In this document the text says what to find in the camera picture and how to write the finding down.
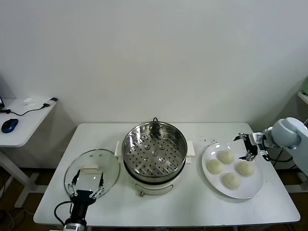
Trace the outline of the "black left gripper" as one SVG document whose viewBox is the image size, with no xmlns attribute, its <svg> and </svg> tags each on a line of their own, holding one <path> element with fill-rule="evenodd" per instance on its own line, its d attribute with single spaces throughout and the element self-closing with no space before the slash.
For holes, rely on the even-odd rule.
<svg viewBox="0 0 308 231">
<path fill-rule="evenodd" d="M 96 202 L 96 199 L 102 196 L 104 191 L 103 173 L 101 174 L 98 188 L 92 192 L 87 190 L 76 190 L 75 186 L 80 175 L 80 169 L 67 185 L 70 201 L 73 203 L 73 209 L 70 218 L 85 219 L 88 207 Z"/>
</svg>

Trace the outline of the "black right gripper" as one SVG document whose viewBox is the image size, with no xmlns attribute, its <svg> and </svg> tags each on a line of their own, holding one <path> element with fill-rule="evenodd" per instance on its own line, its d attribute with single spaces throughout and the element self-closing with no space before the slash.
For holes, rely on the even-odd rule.
<svg viewBox="0 0 308 231">
<path fill-rule="evenodd" d="M 258 148 L 253 138 L 253 135 L 240 132 L 234 138 L 234 141 L 237 140 L 244 140 L 244 145 L 247 150 L 246 154 L 244 156 L 239 157 L 239 159 L 245 161 L 253 161 L 258 154 Z"/>
</svg>

